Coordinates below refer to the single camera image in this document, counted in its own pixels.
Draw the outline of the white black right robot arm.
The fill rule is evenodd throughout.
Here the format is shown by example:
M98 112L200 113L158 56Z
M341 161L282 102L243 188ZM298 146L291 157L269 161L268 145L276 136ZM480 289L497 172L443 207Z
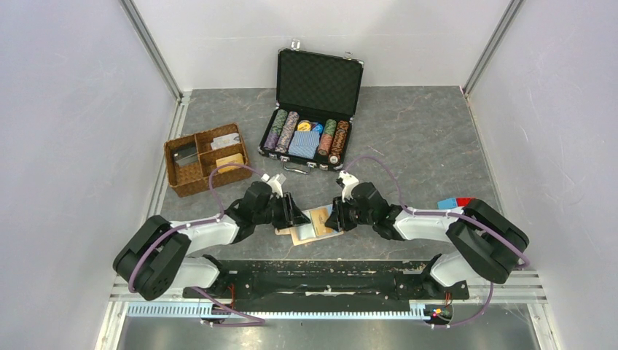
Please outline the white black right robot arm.
M477 277L503 284L515 268L528 264L523 257L527 235L480 199L448 210L411 209L390 204L373 183L362 182L334 198L325 225L337 231L368 225L386 240L452 244L454 252L438 254L423 270L421 289L431 298Z

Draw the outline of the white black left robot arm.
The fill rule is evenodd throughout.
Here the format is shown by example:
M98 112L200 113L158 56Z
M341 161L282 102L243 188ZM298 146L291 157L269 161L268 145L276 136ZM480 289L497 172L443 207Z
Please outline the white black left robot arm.
M196 254L212 246L236 244L258 225L276 230L310 223L292 195L266 182L253 182L242 198L222 216L193 222L171 222L151 216L115 257L112 267L132 293L155 300L170 288L202 287L211 297L222 296L229 278L219 262Z

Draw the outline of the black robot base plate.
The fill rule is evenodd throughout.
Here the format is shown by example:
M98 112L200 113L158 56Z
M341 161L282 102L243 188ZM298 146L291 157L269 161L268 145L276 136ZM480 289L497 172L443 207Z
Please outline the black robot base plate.
M467 300L466 281L439 289L426 283L426 261L222 260L205 291L247 311L406 311L411 300Z

